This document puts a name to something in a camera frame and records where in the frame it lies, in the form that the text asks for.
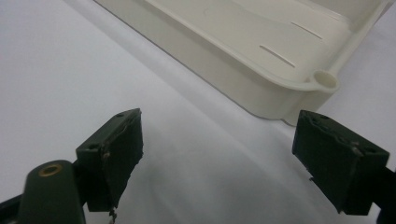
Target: white tablecloth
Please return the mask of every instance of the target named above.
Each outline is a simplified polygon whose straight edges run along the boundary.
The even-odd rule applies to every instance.
[[[396,6],[319,110],[391,153],[396,167]],[[119,223],[375,223],[338,215],[291,154],[294,128],[259,119],[91,0],[0,2],[0,201],[110,117],[142,109],[144,158]],[[107,214],[86,213],[88,223]]]

